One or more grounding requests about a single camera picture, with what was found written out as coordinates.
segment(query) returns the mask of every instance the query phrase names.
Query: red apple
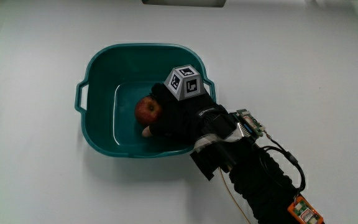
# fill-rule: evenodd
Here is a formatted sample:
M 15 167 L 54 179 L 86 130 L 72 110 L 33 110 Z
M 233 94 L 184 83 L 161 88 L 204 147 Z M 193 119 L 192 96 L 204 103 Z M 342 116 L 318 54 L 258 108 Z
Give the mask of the red apple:
M 145 96 L 135 106 L 135 118 L 143 126 L 148 126 L 160 119 L 162 107 L 152 96 Z

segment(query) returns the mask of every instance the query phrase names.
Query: white table surface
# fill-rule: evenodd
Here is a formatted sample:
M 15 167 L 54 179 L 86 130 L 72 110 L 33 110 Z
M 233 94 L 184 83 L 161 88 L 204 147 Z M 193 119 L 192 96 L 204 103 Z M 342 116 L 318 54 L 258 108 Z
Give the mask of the white table surface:
M 218 103 L 247 108 L 296 155 L 326 223 L 358 223 L 358 16 L 290 2 L 0 0 L 0 223 L 245 223 L 189 154 L 119 159 L 84 140 L 76 84 L 96 52 L 125 42 L 194 50 Z

